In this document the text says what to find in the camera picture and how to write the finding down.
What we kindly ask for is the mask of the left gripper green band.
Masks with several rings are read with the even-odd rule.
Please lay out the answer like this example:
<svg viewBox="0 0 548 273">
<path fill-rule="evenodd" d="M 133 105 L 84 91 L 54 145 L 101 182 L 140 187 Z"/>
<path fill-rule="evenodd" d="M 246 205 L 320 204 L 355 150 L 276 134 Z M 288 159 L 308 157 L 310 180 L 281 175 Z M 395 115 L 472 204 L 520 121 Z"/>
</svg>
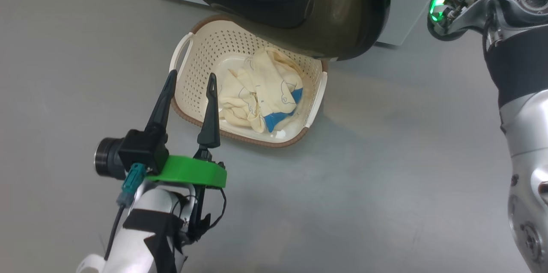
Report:
<svg viewBox="0 0 548 273">
<path fill-rule="evenodd" d="M 176 91 L 177 75 L 176 70 L 169 72 L 146 125 L 147 134 L 166 132 L 170 104 Z M 208 103 L 203 125 L 197 137 L 198 150 L 194 157 L 168 155 L 167 150 L 161 152 L 159 157 L 154 153 L 147 153 L 146 166 L 151 168 L 146 175 L 149 181 L 169 187 L 183 187 L 185 184 L 217 190 L 226 187 L 227 170 L 222 162 L 213 161 L 210 152 L 210 149 L 220 146 L 217 76 L 214 73 L 209 75 L 205 93 Z"/>
</svg>

